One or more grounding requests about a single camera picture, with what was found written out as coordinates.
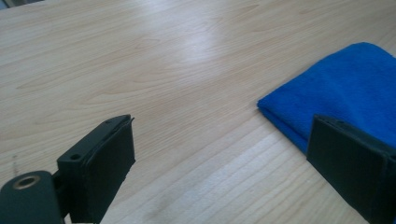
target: folded towel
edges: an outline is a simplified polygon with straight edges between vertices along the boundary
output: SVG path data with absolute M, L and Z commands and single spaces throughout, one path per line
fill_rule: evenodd
M 396 59 L 373 44 L 351 45 L 262 98 L 258 108 L 303 153 L 314 114 L 396 147 Z

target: wooden table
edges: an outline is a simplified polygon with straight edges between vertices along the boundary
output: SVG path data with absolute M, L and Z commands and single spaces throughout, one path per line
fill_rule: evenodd
M 257 110 L 320 58 L 396 55 L 396 2 L 61 0 L 0 11 L 0 185 L 105 119 L 137 163 L 103 223 L 365 223 Z

